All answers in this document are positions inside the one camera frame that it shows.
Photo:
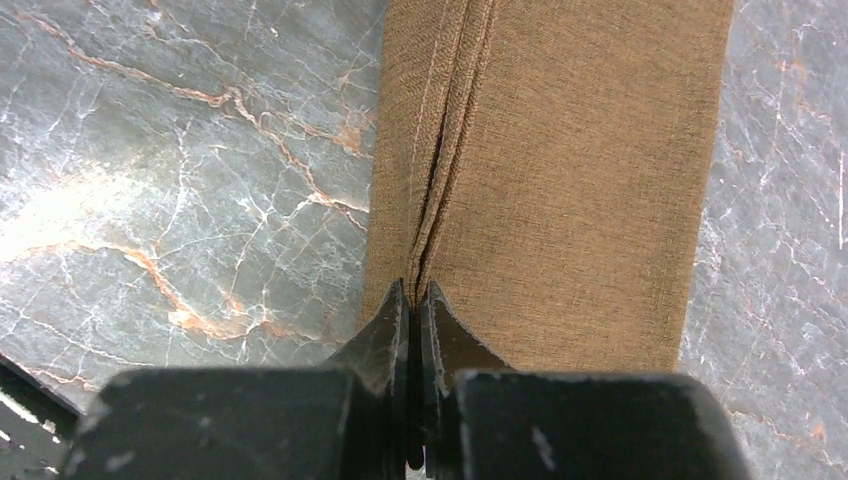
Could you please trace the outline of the brown cloth napkin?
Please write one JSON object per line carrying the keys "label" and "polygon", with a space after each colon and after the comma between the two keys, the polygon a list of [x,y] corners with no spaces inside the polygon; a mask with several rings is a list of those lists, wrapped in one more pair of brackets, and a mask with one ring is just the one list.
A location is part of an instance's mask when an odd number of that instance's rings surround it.
{"label": "brown cloth napkin", "polygon": [[361,316],[401,280],[528,370],[671,371],[730,1],[392,1]]}

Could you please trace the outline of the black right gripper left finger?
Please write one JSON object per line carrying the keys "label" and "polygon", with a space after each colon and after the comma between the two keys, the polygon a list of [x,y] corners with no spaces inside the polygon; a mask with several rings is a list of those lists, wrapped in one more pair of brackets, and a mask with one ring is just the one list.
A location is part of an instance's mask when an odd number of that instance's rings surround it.
{"label": "black right gripper left finger", "polygon": [[401,479],[410,313],[401,281],[313,366],[145,368],[78,421],[63,479]]}

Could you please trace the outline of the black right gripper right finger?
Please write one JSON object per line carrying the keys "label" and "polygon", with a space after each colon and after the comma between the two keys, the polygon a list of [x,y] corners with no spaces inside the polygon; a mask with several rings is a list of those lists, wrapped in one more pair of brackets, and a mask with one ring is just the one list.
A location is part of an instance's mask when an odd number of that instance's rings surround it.
{"label": "black right gripper right finger", "polygon": [[431,479],[747,479],[722,406],[657,372],[511,368],[436,283],[418,314],[422,432]]}

